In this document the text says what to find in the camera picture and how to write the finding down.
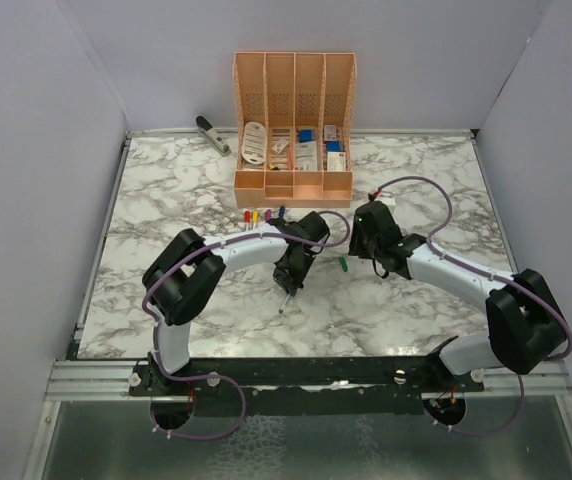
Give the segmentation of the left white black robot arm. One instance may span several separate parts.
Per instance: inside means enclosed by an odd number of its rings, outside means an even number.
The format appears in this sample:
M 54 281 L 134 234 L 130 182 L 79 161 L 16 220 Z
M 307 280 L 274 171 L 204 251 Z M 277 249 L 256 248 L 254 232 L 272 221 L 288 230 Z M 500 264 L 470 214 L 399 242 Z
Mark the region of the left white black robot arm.
M 172 395 L 186 385 L 190 323 L 205 309 L 224 274 L 270 263 L 275 266 L 274 282 L 293 298 L 304 288 L 314 258 L 329 237 L 330 229 L 317 212 L 298 221 L 272 219 L 255 230 L 218 239 L 208 240 L 193 229 L 177 234 L 142 278 L 142 308 L 156 319 L 155 386 Z

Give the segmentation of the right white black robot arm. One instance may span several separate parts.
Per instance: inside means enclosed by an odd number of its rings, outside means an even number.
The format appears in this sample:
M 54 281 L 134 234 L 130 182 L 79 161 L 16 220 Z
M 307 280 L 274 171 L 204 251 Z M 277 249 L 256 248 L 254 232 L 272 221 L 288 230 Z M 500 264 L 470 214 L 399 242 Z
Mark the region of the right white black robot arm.
M 561 311 L 545 279 L 532 269 L 495 273 L 438 253 L 419 234 L 404 236 L 387 205 L 370 201 L 355 211 L 349 254 L 391 274 L 427 283 L 486 315 L 487 331 L 446 341 L 425 367 L 427 383 L 447 391 L 473 370 L 505 367 L 530 373 L 562 345 L 569 345 Z

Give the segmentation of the green white pen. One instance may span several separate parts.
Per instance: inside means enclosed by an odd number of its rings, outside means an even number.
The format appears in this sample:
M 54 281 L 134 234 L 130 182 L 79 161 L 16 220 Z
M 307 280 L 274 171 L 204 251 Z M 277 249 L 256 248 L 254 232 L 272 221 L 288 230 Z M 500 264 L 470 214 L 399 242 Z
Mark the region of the green white pen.
M 286 294 L 282 304 L 279 307 L 278 313 L 279 314 L 283 314 L 285 311 L 286 306 L 288 305 L 289 301 L 291 299 L 291 295 L 290 294 Z

